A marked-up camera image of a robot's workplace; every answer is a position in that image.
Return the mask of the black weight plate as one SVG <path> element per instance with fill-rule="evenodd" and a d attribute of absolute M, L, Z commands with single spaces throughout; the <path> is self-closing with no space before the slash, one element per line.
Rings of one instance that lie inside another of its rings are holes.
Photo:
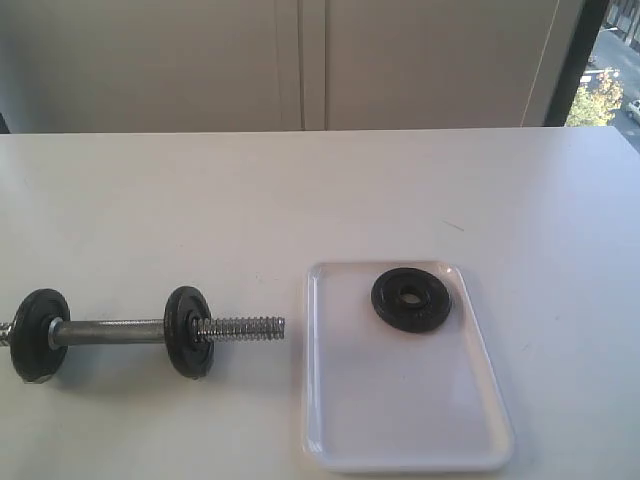
<path fill-rule="evenodd" d="M 61 367 L 67 347 L 52 348 L 50 325 L 70 321 L 64 296 L 50 288 L 37 289 L 20 304 L 13 322 L 10 355 L 15 371 L 27 383 L 43 383 Z"/>
<path fill-rule="evenodd" d="M 452 297 L 431 273 L 401 267 L 381 274 L 371 288 L 376 314 L 391 327 L 414 334 L 439 328 L 449 316 Z"/>
<path fill-rule="evenodd" d="M 211 316 L 202 293 L 193 286 L 175 289 L 165 305 L 164 343 L 175 370 L 183 377 L 205 377 L 213 365 L 214 344 L 198 339 L 198 320 Z"/>

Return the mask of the black window frame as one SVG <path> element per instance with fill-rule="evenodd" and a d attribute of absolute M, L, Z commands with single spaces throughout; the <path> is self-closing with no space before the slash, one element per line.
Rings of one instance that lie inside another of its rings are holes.
<path fill-rule="evenodd" d="M 544 118 L 544 127 L 562 127 L 568 118 L 580 78 L 609 8 L 609 1 L 586 0 L 582 3 L 567 53 Z"/>

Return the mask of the chrome threaded dumbbell bar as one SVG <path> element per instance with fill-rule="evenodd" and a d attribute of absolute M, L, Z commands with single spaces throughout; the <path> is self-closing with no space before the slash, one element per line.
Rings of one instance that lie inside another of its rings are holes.
<path fill-rule="evenodd" d="M 286 320 L 282 317 L 205 318 L 197 321 L 199 340 L 263 341 L 282 340 Z M 164 342 L 163 321 L 105 320 L 63 322 L 55 319 L 50 325 L 52 348 L 75 345 L 152 344 Z"/>

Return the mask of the beige cabinet doors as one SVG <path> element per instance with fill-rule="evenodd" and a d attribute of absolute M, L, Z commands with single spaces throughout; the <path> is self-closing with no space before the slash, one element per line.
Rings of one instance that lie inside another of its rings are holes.
<path fill-rule="evenodd" d="M 539 126 L 578 1 L 5 1 L 14 133 Z"/>

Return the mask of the white plastic tray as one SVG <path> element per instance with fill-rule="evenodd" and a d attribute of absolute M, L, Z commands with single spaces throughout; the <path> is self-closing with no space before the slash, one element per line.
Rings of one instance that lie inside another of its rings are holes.
<path fill-rule="evenodd" d="M 392 261 L 313 266 L 305 295 L 302 445 L 340 473 L 488 472 L 503 467 L 514 436 L 460 270 L 415 268 L 452 302 L 432 332 L 379 317 L 375 281 Z"/>

